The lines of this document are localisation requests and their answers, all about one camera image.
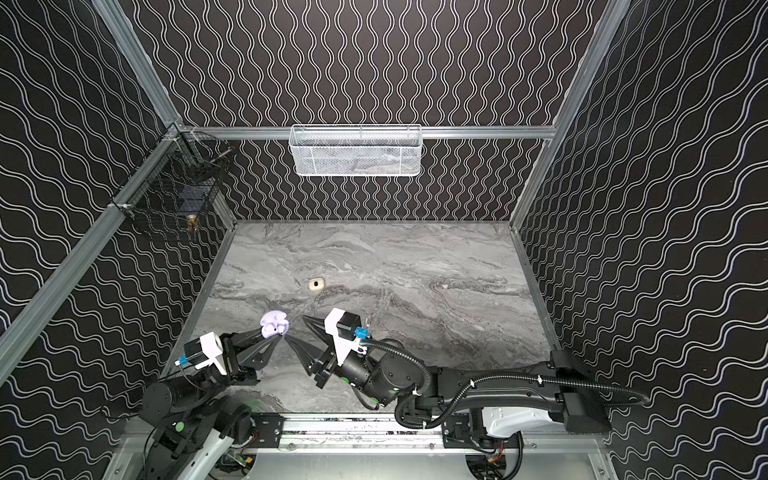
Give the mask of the cream earbud charging case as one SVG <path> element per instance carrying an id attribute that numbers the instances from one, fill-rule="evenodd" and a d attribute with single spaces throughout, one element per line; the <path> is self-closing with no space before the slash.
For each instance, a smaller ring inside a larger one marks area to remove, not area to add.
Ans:
<path id="1" fill-rule="evenodd" d="M 326 283 L 323 278 L 313 278 L 309 281 L 308 287 L 312 292 L 320 292 L 325 289 Z"/>

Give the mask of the small brass object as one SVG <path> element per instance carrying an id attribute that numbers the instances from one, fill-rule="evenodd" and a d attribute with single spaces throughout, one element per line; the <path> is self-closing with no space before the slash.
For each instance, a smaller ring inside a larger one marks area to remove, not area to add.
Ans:
<path id="1" fill-rule="evenodd" d="M 197 215 L 190 214 L 186 216 L 186 231 L 190 236 L 199 231 L 199 219 Z"/>

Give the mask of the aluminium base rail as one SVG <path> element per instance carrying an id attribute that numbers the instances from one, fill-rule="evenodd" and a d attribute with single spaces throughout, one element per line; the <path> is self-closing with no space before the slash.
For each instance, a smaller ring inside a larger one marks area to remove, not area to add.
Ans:
<path id="1" fill-rule="evenodd" d="M 257 413 L 240 442 L 210 432 L 180 459 L 130 422 L 107 479 L 613 479 L 600 440 L 554 426 L 505 439 L 473 437 L 460 416 L 410 430 L 393 415 Z"/>

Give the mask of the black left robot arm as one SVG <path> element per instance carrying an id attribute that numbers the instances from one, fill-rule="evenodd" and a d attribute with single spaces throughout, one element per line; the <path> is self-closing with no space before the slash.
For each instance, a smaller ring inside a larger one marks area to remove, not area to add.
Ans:
<path id="1" fill-rule="evenodd" d="M 146 388 L 139 418 L 151 426 L 142 449 L 140 479 L 207 479 L 231 450 L 277 447 L 285 419 L 256 413 L 225 391 L 253 386 L 268 365 L 280 332 L 260 329 L 187 342 L 177 372 Z"/>

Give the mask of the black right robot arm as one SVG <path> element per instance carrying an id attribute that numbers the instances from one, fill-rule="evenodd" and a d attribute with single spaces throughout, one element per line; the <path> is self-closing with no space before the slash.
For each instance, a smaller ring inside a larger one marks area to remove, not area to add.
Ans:
<path id="1" fill-rule="evenodd" d="M 429 366 L 398 340 L 373 339 L 349 313 L 342 315 L 338 336 L 328 333 L 320 318 L 307 316 L 304 323 L 326 347 L 294 336 L 286 341 L 316 386 L 324 388 L 337 377 L 365 408 L 394 406 L 396 422 L 410 430 L 437 428 L 468 414 L 473 428 L 491 438 L 552 423 L 570 433 L 606 433 L 610 409 L 651 401 L 644 392 L 596 381 L 565 350 L 553 350 L 530 366 L 462 370 Z"/>

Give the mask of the purple round earbud case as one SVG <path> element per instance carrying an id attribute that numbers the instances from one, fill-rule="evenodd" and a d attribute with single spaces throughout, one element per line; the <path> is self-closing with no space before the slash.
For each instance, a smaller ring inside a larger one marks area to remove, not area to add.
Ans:
<path id="1" fill-rule="evenodd" d="M 261 335 L 265 339 L 285 335 L 290 328 L 287 313 L 280 310 L 272 310 L 263 314 L 259 324 Z"/>

